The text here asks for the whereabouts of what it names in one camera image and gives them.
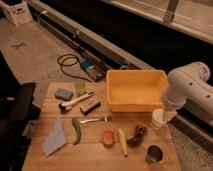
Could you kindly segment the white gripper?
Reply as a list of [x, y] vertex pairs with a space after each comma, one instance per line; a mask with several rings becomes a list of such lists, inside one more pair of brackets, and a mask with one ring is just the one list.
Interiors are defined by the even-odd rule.
[[151, 125], [153, 128], [159, 129], [171, 121], [176, 115], [176, 110], [166, 111], [163, 109], [155, 109], [152, 113]]

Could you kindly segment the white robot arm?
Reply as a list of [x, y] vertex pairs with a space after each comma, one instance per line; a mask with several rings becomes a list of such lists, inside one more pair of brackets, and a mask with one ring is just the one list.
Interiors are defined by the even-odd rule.
[[167, 74], [168, 85], [161, 96], [164, 108], [152, 112], [151, 125], [156, 129], [166, 125], [187, 100], [213, 114], [213, 86], [207, 83], [209, 78], [210, 69], [203, 62], [193, 62], [171, 70]]

